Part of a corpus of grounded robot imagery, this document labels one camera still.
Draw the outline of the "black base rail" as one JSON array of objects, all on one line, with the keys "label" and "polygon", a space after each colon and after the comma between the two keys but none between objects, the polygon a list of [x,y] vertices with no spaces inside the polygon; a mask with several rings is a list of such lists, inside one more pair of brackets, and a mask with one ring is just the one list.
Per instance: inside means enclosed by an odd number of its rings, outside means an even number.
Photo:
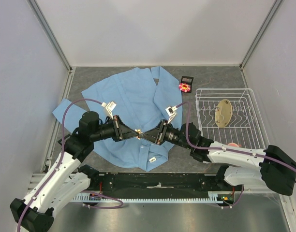
[{"label": "black base rail", "polygon": [[238,192],[219,174],[199,173],[96,173],[88,190],[114,198],[204,198],[210,191]]}]

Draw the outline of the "pink ceramic cup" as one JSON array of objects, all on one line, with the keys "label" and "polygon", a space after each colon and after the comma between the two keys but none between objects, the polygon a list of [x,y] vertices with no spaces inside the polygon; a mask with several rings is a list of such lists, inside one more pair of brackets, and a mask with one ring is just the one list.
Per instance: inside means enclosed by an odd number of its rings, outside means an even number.
[{"label": "pink ceramic cup", "polygon": [[236,143],[229,143],[229,146],[234,146],[234,147],[242,147],[240,144],[236,144]]}]

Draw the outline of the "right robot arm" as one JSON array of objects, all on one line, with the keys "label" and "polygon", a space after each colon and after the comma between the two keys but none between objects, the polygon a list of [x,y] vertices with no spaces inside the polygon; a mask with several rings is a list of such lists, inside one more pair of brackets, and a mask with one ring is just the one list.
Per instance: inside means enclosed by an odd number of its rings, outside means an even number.
[{"label": "right robot arm", "polygon": [[199,162],[222,164],[214,181],[220,190],[237,185],[262,185],[281,195],[293,194],[296,162],[275,145],[266,149],[224,145],[203,137],[193,123],[176,129],[166,120],[140,133],[139,138],[156,145],[169,142],[189,149],[190,155]]}]

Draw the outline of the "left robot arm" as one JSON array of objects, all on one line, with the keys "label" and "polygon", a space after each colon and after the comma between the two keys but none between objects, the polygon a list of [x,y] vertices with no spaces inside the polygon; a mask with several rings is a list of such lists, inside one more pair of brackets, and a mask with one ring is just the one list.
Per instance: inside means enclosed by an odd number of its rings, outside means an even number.
[{"label": "left robot arm", "polygon": [[138,132],[126,126],[119,116],[113,116],[107,123],[101,124],[98,113],[85,112],[70,137],[62,139],[62,151],[43,179],[24,199],[12,201],[10,209],[17,222],[17,230],[48,231],[58,213],[77,194],[99,186],[99,178],[94,175],[97,172],[89,166],[84,166],[69,183],[65,183],[92,152],[94,142],[108,138],[119,142],[136,136]]}]

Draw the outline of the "light blue shirt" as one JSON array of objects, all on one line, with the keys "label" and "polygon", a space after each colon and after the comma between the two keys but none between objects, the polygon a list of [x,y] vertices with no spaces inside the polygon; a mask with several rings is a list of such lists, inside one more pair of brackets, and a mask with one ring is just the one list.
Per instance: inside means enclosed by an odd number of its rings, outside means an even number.
[{"label": "light blue shirt", "polygon": [[[112,75],[82,91],[88,108],[106,115],[99,103],[114,101],[113,113],[132,129],[148,131],[168,119],[166,108],[182,102],[180,82],[162,67],[134,68]],[[155,145],[132,138],[114,142],[111,138],[95,142],[94,152],[121,168],[140,168],[146,172],[168,161],[168,152],[174,145],[165,142]]]}]

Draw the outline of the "gold metal brooch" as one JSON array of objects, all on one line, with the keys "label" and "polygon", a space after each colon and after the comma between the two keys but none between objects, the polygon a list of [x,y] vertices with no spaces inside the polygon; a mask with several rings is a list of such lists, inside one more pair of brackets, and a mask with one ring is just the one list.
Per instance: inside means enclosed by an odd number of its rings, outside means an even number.
[{"label": "gold metal brooch", "polygon": [[135,129],[135,132],[137,133],[137,139],[141,140],[142,136],[143,136],[143,132],[141,129]]}]

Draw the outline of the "beige ceramic plate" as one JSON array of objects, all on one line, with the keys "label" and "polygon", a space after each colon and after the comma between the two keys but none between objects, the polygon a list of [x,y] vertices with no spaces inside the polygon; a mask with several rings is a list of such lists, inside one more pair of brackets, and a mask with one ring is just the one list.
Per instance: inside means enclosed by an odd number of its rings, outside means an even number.
[{"label": "beige ceramic plate", "polygon": [[219,128],[226,127],[232,118],[233,108],[228,99],[221,100],[215,109],[215,123]]}]

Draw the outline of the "black plastic frame back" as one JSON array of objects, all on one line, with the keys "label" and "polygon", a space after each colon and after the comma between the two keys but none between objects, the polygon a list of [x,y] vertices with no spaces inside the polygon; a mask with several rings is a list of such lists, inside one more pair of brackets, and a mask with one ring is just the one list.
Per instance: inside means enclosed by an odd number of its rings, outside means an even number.
[{"label": "black plastic frame back", "polygon": [[188,85],[190,88],[192,88],[192,83],[193,83],[194,77],[191,76],[182,76],[180,82],[182,84]]}]

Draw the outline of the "pink flower plush brooch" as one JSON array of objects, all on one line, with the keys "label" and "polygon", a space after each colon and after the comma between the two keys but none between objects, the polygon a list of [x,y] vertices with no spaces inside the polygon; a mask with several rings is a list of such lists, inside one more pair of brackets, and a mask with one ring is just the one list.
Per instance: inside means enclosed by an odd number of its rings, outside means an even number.
[{"label": "pink flower plush brooch", "polygon": [[191,92],[191,86],[186,83],[180,83],[178,88],[181,92],[184,92],[184,93]]}]

